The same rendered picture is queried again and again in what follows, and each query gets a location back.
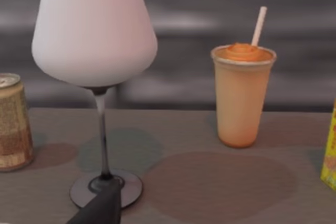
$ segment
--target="orange smoothie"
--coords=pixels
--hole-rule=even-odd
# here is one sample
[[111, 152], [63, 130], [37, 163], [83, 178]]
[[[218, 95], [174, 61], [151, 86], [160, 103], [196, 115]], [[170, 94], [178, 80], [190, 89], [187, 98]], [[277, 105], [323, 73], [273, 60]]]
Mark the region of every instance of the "orange smoothie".
[[275, 52], [249, 44], [212, 50], [215, 64], [217, 128], [231, 147], [254, 144]]

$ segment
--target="brown tabletop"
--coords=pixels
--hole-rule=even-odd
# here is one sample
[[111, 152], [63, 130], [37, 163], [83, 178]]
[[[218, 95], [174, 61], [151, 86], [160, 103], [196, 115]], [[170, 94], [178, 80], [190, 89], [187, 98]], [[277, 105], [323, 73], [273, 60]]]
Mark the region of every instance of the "brown tabletop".
[[[336, 192], [321, 182], [330, 114], [263, 114], [256, 145], [224, 146], [215, 112], [108, 110], [110, 164], [144, 181], [123, 224], [332, 224]], [[0, 174], [0, 223], [65, 224], [71, 184], [99, 171], [98, 117], [31, 109], [35, 161]]]

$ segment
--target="wine glass base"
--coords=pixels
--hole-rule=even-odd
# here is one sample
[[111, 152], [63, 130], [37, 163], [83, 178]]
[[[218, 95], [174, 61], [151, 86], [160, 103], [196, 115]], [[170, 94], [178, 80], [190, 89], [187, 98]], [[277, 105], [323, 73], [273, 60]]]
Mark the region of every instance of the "wine glass base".
[[[111, 173], [114, 177], [122, 180], [121, 207], [125, 208], [136, 202], [142, 194], [141, 179], [126, 170], [112, 169]], [[90, 173], [75, 181], [70, 189], [70, 198], [77, 207], [83, 208], [95, 198], [97, 192], [92, 190], [89, 185], [99, 176], [100, 173]]]

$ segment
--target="juice box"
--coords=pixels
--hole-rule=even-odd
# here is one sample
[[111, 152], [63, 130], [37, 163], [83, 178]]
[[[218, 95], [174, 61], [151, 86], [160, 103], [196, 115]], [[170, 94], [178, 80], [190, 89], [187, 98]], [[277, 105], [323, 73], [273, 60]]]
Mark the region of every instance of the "juice box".
[[331, 189], [336, 190], [336, 100], [334, 102], [325, 152], [321, 179]]

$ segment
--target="white straw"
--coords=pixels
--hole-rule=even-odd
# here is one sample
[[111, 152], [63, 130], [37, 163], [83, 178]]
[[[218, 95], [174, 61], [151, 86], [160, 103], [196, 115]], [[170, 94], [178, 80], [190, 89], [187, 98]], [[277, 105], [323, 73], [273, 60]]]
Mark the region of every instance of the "white straw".
[[262, 26], [264, 25], [266, 12], [267, 12], [267, 7], [262, 6], [260, 8], [258, 21], [257, 21], [257, 24], [256, 24], [256, 28], [254, 30], [253, 39], [252, 39], [252, 43], [251, 43], [252, 46], [257, 46], [258, 43], [259, 43], [259, 38], [260, 38], [261, 31], [262, 31], [262, 28], [263, 28]]

